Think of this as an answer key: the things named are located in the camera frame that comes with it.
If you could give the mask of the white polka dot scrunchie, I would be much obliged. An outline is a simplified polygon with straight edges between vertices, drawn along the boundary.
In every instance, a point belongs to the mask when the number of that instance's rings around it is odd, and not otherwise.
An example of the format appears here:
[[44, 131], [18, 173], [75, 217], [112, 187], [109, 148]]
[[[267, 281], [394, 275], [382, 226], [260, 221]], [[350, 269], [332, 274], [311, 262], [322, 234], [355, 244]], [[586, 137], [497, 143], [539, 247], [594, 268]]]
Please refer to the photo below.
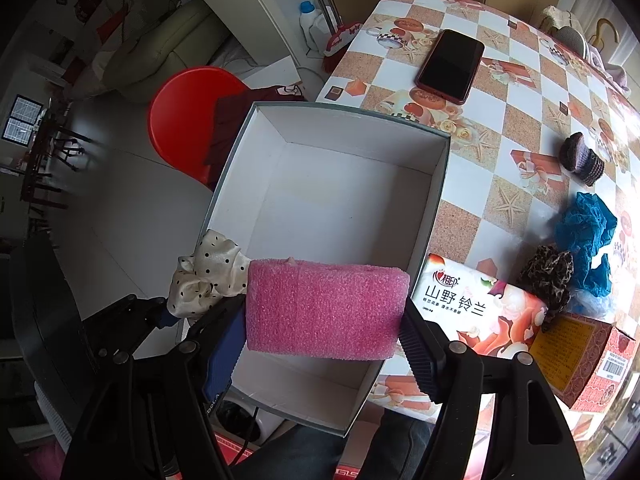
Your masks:
[[178, 258], [167, 309], [176, 318], [196, 320], [224, 298], [244, 295], [250, 258], [238, 244], [207, 230], [190, 256]]

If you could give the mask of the small pink foam sponge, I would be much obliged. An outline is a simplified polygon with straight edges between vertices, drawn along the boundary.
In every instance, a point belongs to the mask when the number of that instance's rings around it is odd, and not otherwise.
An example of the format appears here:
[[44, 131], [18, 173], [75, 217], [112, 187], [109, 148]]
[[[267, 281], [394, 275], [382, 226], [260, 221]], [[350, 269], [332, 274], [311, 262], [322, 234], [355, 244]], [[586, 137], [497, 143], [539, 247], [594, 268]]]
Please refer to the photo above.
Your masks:
[[246, 344], [252, 351], [384, 361], [395, 351], [410, 276], [385, 266], [254, 260]]

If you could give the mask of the blue shoe cover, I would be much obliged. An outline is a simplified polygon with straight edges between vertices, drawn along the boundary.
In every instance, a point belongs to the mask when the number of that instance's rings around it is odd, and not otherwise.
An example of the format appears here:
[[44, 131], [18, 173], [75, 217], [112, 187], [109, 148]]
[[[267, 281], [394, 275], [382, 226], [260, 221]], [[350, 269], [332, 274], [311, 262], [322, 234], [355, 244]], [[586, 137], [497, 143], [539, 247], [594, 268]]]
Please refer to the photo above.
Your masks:
[[611, 265], [608, 256], [601, 257], [594, 268], [593, 258], [611, 244], [617, 218], [597, 194], [577, 192], [562, 213], [554, 230], [555, 245], [573, 257], [574, 271], [570, 284], [595, 297], [611, 293]]

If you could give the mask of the purple knitted pouch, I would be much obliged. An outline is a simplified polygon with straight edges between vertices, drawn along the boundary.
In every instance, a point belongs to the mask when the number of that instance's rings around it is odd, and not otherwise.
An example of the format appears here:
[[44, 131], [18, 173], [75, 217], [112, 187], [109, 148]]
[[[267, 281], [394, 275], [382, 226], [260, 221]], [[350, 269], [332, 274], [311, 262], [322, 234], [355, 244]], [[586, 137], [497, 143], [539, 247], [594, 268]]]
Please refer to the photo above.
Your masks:
[[604, 161], [586, 144], [581, 132], [573, 133], [563, 142], [559, 160], [585, 186], [593, 186], [604, 174]]

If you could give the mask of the floral tissue box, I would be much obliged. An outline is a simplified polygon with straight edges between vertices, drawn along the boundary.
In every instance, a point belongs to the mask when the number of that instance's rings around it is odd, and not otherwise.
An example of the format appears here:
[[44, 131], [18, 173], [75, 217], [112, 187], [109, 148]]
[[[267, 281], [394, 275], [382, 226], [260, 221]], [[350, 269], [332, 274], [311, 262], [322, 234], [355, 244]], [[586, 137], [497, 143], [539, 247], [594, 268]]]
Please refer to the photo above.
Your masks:
[[536, 296], [439, 255], [428, 255], [412, 295], [421, 315], [481, 356], [512, 359], [544, 324]]

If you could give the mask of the leopard print scrunchie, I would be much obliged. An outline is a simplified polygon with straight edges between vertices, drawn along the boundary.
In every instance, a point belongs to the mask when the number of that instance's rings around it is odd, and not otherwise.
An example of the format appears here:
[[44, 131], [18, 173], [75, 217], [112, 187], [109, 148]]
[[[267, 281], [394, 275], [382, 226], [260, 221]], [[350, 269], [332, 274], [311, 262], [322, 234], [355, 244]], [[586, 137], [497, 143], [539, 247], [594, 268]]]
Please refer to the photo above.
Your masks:
[[518, 276], [518, 287], [536, 296], [547, 307], [544, 327], [548, 327], [570, 302], [570, 281], [574, 258], [553, 245], [539, 246]]

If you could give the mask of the red patterned cardboard box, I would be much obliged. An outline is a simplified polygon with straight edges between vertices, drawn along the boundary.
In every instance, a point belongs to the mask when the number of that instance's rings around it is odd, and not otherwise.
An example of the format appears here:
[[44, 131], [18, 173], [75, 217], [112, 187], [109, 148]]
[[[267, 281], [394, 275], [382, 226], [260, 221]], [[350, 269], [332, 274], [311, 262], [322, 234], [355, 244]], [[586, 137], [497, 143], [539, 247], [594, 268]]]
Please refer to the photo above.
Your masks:
[[603, 413], [620, 391], [637, 347], [613, 324], [565, 313], [536, 336], [529, 353], [568, 408]]

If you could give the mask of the grey white storage box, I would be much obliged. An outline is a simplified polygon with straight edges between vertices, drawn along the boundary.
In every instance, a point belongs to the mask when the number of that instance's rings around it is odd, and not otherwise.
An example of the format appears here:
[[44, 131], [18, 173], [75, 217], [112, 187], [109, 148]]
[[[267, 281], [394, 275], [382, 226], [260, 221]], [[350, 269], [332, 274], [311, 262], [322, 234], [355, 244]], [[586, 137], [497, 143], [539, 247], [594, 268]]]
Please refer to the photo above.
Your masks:
[[[252, 259], [374, 264], [418, 278], [445, 181], [450, 139], [355, 107], [256, 103], [204, 226]], [[380, 362], [243, 350], [231, 376], [244, 401], [293, 422], [349, 433]]]

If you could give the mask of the checkered tablecloth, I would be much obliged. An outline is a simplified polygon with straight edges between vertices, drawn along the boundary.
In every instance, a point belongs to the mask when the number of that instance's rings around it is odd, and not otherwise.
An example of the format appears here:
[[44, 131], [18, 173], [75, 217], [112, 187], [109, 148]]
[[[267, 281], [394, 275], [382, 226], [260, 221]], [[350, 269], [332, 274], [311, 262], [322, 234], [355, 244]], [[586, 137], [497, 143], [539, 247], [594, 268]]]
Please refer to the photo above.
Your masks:
[[[480, 40], [484, 56], [462, 104], [418, 88], [438, 34]], [[639, 333], [639, 114], [605, 76], [553, 38], [474, 0], [376, 0], [320, 92], [436, 128], [450, 155], [428, 248], [505, 281], [552, 241], [582, 184], [556, 155], [575, 132], [604, 163], [593, 192], [618, 221], [604, 248], [614, 322]]]

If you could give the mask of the red plastic stool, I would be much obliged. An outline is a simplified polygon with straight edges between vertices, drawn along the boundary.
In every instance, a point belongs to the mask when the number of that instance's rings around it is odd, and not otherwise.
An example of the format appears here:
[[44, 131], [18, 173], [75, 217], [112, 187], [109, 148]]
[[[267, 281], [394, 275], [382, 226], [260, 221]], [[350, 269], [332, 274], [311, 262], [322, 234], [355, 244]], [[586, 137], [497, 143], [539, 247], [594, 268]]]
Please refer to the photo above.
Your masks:
[[210, 150], [220, 139], [217, 103], [247, 90], [238, 77], [213, 66], [187, 68], [171, 76], [155, 93], [146, 120], [156, 154], [212, 190], [224, 166], [210, 160]]

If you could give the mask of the dark red smartphone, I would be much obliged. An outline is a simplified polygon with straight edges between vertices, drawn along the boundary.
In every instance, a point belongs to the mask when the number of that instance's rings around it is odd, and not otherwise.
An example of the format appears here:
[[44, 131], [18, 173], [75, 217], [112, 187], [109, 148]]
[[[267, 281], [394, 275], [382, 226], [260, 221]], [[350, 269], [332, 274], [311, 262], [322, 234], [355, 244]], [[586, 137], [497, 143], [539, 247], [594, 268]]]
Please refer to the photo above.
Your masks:
[[463, 104], [484, 51], [480, 40], [443, 29], [416, 76], [416, 86], [454, 104]]

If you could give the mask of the green sofa cushion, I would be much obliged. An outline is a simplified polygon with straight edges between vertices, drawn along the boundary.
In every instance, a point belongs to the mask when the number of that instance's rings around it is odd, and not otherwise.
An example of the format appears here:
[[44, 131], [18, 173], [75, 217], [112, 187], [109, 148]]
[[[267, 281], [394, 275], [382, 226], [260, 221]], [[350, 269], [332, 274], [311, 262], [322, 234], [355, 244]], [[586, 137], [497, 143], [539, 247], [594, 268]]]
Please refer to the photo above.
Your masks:
[[103, 84], [129, 102], [150, 102], [171, 76], [208, 64], [230, 39], [204, 0], [192, 0], [132, 34], [106, 64]]

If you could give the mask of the white cabinet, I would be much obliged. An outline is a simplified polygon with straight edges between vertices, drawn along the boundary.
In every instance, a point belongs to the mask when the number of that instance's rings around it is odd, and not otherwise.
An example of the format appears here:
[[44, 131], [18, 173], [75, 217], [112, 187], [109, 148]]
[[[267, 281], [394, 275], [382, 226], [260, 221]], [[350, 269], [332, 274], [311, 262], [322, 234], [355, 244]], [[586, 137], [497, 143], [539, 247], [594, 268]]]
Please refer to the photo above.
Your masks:
[[299, 3], [305, 0], [204, 1], [258, 64], [290, 56], [298, 67], [321, 70], [322, 57], [308, 49], [299, 25]]

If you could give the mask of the white detergent bottle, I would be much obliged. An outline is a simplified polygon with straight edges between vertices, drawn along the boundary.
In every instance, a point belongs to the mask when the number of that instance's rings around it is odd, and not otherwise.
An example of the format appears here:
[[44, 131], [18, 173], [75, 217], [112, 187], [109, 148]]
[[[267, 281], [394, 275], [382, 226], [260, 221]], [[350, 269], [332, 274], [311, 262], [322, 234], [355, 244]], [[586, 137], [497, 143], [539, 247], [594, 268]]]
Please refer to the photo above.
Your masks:
[[311, 1], [299, 3], [299, 26], [307, 47], [323, 54], [331, 38], [329, 25], [323, 13]]

